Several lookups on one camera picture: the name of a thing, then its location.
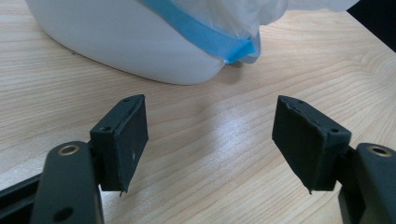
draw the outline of blue tape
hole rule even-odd
[[[224,59],[226,63],[234,63],[256,49],[250,38],[238,39],[223,34],[184,12],[171,0],[142,0],[159,13],[172,27],[198,48]]]

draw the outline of wooden table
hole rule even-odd
[[[177,86],[75,54],[22,0],[2,0],[0,189],[144,93],[149,141],[129,192],[102,194],[106,223],[340,223],[339,186],[309,195],[271,140],[276,98],[307,101],[352,131],[353,147],[396,148],[396,54],[347,13],[288,12],[261,33],[256,63]]]

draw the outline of light wood surface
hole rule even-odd
[[[353,147],[396,149],[396,54],[347,13],[288,12],[261,33],[256,63],[177,86],[75,54],[22,0],[0,1],[0,189],[144,93],[149,141],[129,192],[102,194],[106,223],[341,223],[339,186],[309,195],[271,140],[276,97],[335,119]]]

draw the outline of screw hole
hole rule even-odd
[[[391,157],[392,153],[380,147],[369,147],[369,150],[380,157]]]
[[[72,215],[73,215],[73,208],[66,207],[55,213],[55,215],[53,216],[53,220],[55,222],[62,222],[70,218]]]
[[[65,146],[62,147],[61,149],[58,150],[58,154],[60,156],[70,156],[77,152],[79,150],[79,146],[76,145],[70,145],[70,146]]]
[[[108,131],[111,130],[111,128],[110,127],[102,127],[99,130],[102,131],[102,132],[108,132]]]

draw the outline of wood grain surface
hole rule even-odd
[[[0,189],[143,93],[149,141],[129,192],[102,193],[106,223],[341,223],[340,186],[309,195],[271,140],[276,98],[321,110],[353,147],[396,149],[396,54],[347,13],[291,11],[261,34],[256,63],[177,86],[82,57],[22,0],[0,1]]]

